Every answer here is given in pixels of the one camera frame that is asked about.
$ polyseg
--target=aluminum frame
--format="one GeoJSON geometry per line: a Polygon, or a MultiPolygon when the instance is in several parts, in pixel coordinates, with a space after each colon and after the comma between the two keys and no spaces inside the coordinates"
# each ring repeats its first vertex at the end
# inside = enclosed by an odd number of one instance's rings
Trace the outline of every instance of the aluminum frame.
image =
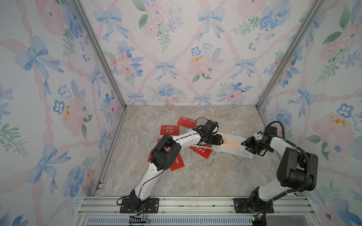
{"type": "Polygon", "coordinates": [[[289,60],[291,59],[292,55],[294,54],[296,49],[299,47],[299,44],[301,43],[305,34],[308,32],[308,29],[312,26],[315,18],[318,15],[320,8],[324,4],[324,2],[325,2],[325,0],[316,0],[314,2],[314,4],[312,5],[312,7],[310,8],[308,14],[306,15],[304,22],[302,23],[299,30],[297,31],[294,40],[292,41],[292,43],[290,43],[288,49],[286,50],[286,52],[284,54],[284,57],[280,61],[279,66],[276,68],[272,78],[270,79],[269,83],[266,85],[266,88],[265,88],[263,94],[261,95],[258,103],[256,104],[258,110],[262,106],[264,101],[268,98],[270,91],[275,86],[280,75],[282,74],[285,67],[289,63],[289,60]]]}
{"type": "MultiPolygon", "coordinates": [[[[74,226],[86,225],[89,216],[133,216],[119,213],[120,206],[116,204],[118,196],[86,197],[76,217],[74,226]]],[[[160,196],[159,213],[149,216],[251,216],[253,214],[237,214],[234,210],[233,198],[248,198],[246,196],[160,196]]],[[[319,221],[305,196],[285,196],[275,201],[275,216],[306,217],[309,225],[320,226],[319,221]]]]}

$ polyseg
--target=paper card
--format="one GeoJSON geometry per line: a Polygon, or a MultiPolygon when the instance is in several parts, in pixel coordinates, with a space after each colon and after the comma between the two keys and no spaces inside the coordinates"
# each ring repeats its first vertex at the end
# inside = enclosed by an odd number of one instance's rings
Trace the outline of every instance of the paper card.
{"type": "Polygon", "coordinates": [[[197,154],[201,155],[205,159],[208,159],[212,153],[212,149],[208,148],[197,148],[197,147],[190,147],[191,150],[196,152],[197,154]]]}
{"type": "Polygon", "coordinates": [[[169,134],[171,136],[180,135],[180,126],[179,125],[162,125],[160,135],[169,134]]]}
{"type": "Polygon", "coordinates": [[[180,119],[177,122],[178,125],[182,126],[182,127],[186,127],[189,129],[193,129],[195,128],[195,124],[197,124],[197,121],[194,122],[193,119],[188,119],[185,117],[180,117],[180,119]]]}
{"type": "Polygon", "coordinates": [[[184,161],[182,160],[181,155],[179,153],[177,155],[175,163],[171,166],[170,169],[171,169],[171,171],[174,171],[174,170],[180,169],[180,168],[182,168],[184,166],[185,166],[184,161]]]}

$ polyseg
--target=gray marble surface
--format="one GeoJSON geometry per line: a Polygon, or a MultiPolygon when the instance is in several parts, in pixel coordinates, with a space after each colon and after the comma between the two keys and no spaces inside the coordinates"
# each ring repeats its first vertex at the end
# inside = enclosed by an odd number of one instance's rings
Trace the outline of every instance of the gray marble surface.
{"type": "MultiPolygon", "coordinates": [[[[129,195],[148,168],[161,125],[176,125],[181,116],[217,121],[219,132],[244,138],[264,130],[255,107],[128,107],[101,195],[129,195]]],[[[180,134],[185,132],[180,127],[180,134]]],[[[276,177],[280,163],[276,152],[245,158],[213,151],[205,159],[184,148],[180,154],[185,167],[163,172],[151,196],[249,196],[276,177]]]]}

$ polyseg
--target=wire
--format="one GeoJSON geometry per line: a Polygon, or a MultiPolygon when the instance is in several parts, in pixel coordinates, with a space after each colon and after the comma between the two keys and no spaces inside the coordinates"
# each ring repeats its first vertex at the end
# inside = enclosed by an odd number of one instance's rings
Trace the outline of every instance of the wire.
{"type": "Polygon", "coordinates": [[[127,196],[123,196],[123,197],[120,197],[118,200],[120,200],[120,199],[124,199],[124,198],[128,198],[128,197],[129,197],[129,195],[127,195],[127,196]]]}
{"type": "Polygon", "coordinates": [[[155,179],[156,177],[158,177],[159,175],[155,176],[154,178],[151,178],[149,179],[148,181],[144,182],[143,185],[141,186],[141,189],[139,190],[139,193],[138,193],[138,198],[139,198],[139,195],[141,194],[141,190],[142,190],[142,187],[145,185],[145,183],[149,182],[150,180],[152,179],[155,179]]]}
{"type": "Polygon", "coordinates": [[[274,123],[279,123],[279,124],[280,124],[280,126],[282,127],[282,137],[283,137],[283,139],[285,139],[285,130],[284,130],[284,125],[283,125],[283,123],[281,123],[281,122],[279,122],[279,121],[272,121],[271,123],[269,123],[269,124],[267,125],[267,127],[270,126],[270,125],[272,125],[272,124],[274,124],[274,123]]]}
{"type": "Polygon", "coordinates": [[[196,126],[195,122],[196,122],[198,119],[206,119],[206,120],[208,120],[207,118],[199,117],[199,118],[197,118],[196,120],[194,120],[194,125],[195,125],[195,126],[196,126]]]}

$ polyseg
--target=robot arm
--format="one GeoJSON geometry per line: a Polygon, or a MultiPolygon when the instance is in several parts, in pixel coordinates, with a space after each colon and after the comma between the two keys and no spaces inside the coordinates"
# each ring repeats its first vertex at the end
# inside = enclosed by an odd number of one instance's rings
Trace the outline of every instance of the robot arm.
{"type": "Polygon", "coordinates": [[[301,147],[285,139],[284,127],[283,138],[277,136],[277,128],[272,127],[271,122],[265,127],[264,133],[258,132],[245,140],[241,145],[252,154],[264,156],[267,151],[276,150],[281,156],[281,162],[277,171],[277,178],[263,187],[255,188],[247,201],[248,209],[252,212],[263,212],[263,223],[267,209],[272,202],[292,192],[311,191],[316,186],[318,156],[305,152],[301,147]]]}
{"type": "Polygon", "coordinates": [[[208,120],[205,125],[200,125],[189,133],[174,137],[166,134],[161,138],[151,152],[151,162],[146,174],[140,184],[130,193],[130,201],[136,212],[142,211],[158,176],[174,164],[182,148],[202,142],[213,145],[224,143],[222,136],[214,132],[216,127],[219,128],[217,122],[208,120]]]}

